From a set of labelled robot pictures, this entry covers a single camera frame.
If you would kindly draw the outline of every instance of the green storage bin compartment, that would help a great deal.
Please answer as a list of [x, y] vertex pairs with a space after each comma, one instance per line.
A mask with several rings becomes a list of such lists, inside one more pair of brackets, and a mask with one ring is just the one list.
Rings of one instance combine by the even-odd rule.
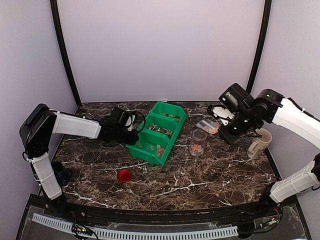
[[[160, 145], [164, 148], [164, 152], [161, 157], [157, 156], [157, 146]], [[168, 141], [168, 137], [163, 134], [153, 133], [152, 131], [143, 130], [139, 133], [139, 141], [135, 145], [126, 145], [129, 148], [130, 155], [135, 159], [142, 159], [149, 162], [151, 165], [165, 165], [167, 157], [171, 151], [171, 145]]]
[[[144, 123], [141, 123], [138, 130], [140, 130], [143, 127], [143, 125]], [[151, 131], [154, 134], [168, 138], [167, 140], [169, 141], [170, 146], [172, 147], [175, 144], [180, 129], [177, 121], [173, 118], [165, 117], [159, 114], [149, 113], [148, 116], [146, 116], [145, 118], [145, 127], [143, 131]]]
[[166, 118], [172, 118], [178, 123], [178, 127], [181, 130], [186, 118], [187, 114], [183, 110], [182, 107], [172, 105], [166, 102], [158, 101], [155, 106], [150, 111], [151, 114], [159, 114], [161, 116], [164, 116]]

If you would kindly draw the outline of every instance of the light purple wall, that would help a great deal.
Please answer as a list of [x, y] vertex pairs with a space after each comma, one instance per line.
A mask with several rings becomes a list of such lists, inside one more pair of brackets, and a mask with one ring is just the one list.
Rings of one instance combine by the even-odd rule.
[[[269, 28], [253, 96], [266, 88], [292, 97], [320, 117], [320, 1], [272, 2]], [[300, 170], [320, 151], [294, 133], [265, 125], [271, 153], [283, 178]], [[320, 191], [298, 195], [312, 239], [320, 239]]]
[[60, 0], [83, 102], [212, 101], [243, 87], [263, 0]]
[[[50, 1], [0, 4], [0, 236], [16, 237], [30, 193], [39, 187], [22, 159], [19, 128], [39, 103], [75, 112], [60, 56]], [[53, 139], [52, 152], [60, 137]]]

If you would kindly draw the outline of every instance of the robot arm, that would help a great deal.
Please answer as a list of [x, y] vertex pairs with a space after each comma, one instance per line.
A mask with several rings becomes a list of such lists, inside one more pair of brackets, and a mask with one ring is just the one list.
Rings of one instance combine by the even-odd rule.
[[[221, 119], [219, 137], [232, 144], [248, 129], [260, 129], [264, 121], [298, 134], [320, 149], [320, 121], [300, 108], [292, 99], [271, 90], [263, 90], [254, 99], [237, 83], [219, 98], [222, 104], [210, 105], [208, 113]], [[307, 166], [265, 189], [260, 207], [281, 203], [288, 197], [320, 184], [320, 154]]]
[[110, 116], [99, 121], [62, 113], [39, 104], [23, 123], [19, 133], [25, 148], [24, 158], [31, 164], [48, 198], [55, 200], [63, 194], [49, 159], [52, 134], [75, 135], [107, 143], [114, 140], [134, 145], [139, 140], [139, 131], [132, 129], [137, 117], [137, 112], [126, 112], [115, 107]]

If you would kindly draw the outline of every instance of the red cap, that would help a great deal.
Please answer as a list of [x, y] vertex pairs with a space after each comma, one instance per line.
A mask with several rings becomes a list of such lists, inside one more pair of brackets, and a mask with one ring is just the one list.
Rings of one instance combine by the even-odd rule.
[[120, 170], [117, 174], [117, 178], [121, 183], [128, 183], [132, 178], [132, 173], [128, 169]]

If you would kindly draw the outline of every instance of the marble table surface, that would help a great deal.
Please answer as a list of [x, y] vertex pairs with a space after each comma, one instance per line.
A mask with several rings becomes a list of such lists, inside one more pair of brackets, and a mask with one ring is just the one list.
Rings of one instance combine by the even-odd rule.
[[[209, 102], [171, 102], [183, 107], [187, 119], [164, 166], [133, 159], [124, 145], [66, 135], [54, 161], [73, 171], [63, 191], [68, 202], [124, 210], [195, 210], [257, 201], [276, 177], [265, 155], [250, 160], [247, 136], [228, 145], [208, 136], [204, 155], [189, 153], [190, 133], [207, 114]], [[78, 115], [101, 119], [113, 107], [147, 115], [155, 102], [84, 103]], [[121, 183], [117, 172], [129, 169], [132, 180]]]

